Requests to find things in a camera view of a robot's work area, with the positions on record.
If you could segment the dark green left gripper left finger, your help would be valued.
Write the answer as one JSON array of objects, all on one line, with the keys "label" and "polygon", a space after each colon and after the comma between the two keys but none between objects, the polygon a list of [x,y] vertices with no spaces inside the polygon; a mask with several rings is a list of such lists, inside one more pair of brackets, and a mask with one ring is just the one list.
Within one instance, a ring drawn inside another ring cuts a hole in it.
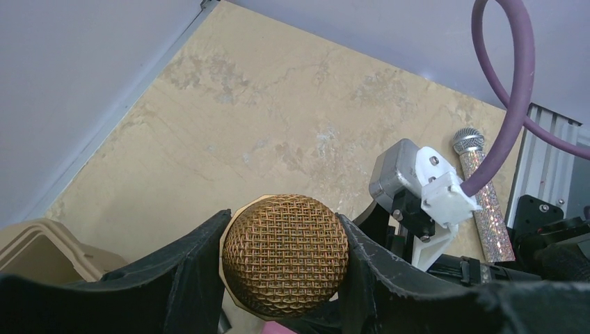
[{"label": "dark green left gripper left finger", "polygon": [[224,285],[219,211],[180,239],[97,282],[37,283],[1,276],[2,333],[215,333]]}]

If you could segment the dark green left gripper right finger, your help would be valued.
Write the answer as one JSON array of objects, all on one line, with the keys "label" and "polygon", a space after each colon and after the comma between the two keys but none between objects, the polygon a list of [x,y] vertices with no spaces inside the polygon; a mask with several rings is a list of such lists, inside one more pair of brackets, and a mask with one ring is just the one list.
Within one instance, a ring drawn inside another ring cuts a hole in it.
[{"label": "dark green left gripper right finger", "polygon": [[463,287],[423,272],[339,215],[349,263],[338,301],[343,333],[588,333],[586,283]]}]

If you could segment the silver mesh glitter microphone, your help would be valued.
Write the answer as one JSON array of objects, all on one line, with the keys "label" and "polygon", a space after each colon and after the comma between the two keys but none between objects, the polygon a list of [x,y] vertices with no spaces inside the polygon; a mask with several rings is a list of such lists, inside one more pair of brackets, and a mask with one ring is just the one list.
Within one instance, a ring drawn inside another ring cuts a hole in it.
[{"label": "silver mesh glitter microphone", "polygon": [[[484,136],[472,127],[458,130],[452,139],[452,147],[458,154],[465,179],[468,179],[485,159]],[[492,182],[475,194],[480,210],[473,213],[475,225],[487,262],[513,262],[513,251],[504,214]]]}]

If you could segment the gold microphone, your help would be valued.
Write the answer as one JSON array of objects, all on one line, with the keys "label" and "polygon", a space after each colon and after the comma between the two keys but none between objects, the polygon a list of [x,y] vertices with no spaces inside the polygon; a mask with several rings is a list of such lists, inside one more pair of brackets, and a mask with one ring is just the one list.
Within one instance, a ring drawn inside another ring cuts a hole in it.
[{"label": "gold microphone", "polygon": [[343,282],[349,242],[336,213],[299,194],[238,209],[219,241],[219,276],[234,304],[264,320],[300,317]]}]

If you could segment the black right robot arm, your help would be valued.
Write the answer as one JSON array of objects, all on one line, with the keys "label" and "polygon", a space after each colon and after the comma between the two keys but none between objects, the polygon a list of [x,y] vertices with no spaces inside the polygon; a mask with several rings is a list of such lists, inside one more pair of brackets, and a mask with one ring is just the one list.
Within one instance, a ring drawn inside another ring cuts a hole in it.
[{"label": "black right robot arm", "polygon": [[339,292],[343,333],[588,333],[589,223],[557,221],[518,238],[536,279],[451,283],[382,246],[366,217],[344,221],[350,260]]}]

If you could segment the pink microphone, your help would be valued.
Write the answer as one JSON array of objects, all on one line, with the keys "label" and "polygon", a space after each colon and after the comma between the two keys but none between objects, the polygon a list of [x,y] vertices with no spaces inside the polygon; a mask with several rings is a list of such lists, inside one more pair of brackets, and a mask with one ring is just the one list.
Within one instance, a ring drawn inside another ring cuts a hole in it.
[{"label": "pink microphone", "polygon": [[296,334],[293,330],[275,321],[267,321],[260,332],[261,334]]}]

